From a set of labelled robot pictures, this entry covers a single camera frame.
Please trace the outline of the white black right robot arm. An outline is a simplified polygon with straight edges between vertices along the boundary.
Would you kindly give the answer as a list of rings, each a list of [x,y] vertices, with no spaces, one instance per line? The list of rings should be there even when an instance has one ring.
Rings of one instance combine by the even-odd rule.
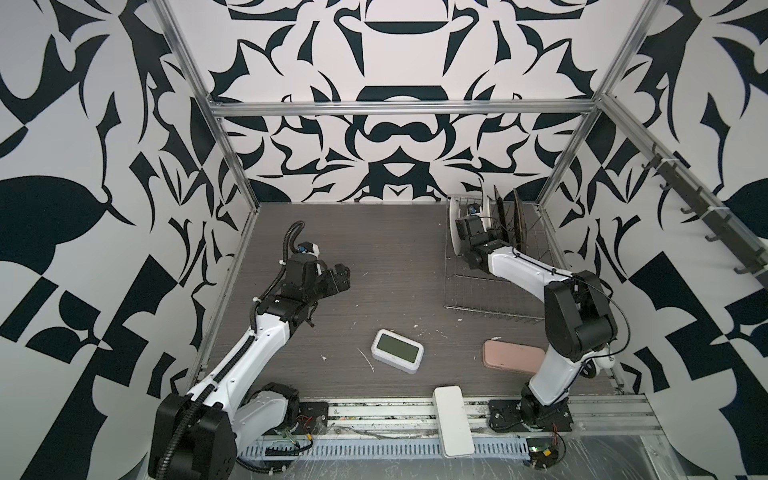
[[[580,375],[613,368],[611,344],[619,329],[599,278],[540,263],[485,227],[478,214],[449,217],[454,253],[470,268],[508,281],[544,305],[548,347],[541,366],[516,402],[491,401],[489,427],[499,433],[568,431],[571,387]]]

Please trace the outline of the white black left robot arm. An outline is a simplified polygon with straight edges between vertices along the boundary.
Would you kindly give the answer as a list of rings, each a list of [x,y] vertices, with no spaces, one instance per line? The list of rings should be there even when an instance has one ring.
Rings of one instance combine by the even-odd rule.
[[[244,457],[268,433],[291,436],[300,414],[296,389],[271,382],[255,390],[255,381],[297,329],[312,322],[321,300],[350,287],[347,266],[328,267],[316,244],[297,240],[304,227],[298,220],[287,229],[280,270],[253,299],[249,327],[235,346],[187,393],[171,393],[161,402],[149,450],[149,478],[227,479],[237,467],[277,475],[313,447],[313,439],[293,441],[289,448],[266,449],[267,461]]]

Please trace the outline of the white square plate black rim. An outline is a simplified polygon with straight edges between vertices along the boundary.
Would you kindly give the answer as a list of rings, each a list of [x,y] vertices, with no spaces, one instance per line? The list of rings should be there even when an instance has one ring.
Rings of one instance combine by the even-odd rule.
[[[492,198],[489,193],[489,187],[481,185],[481,213],[479,214],[483,227],[486,231],[493,229]]]

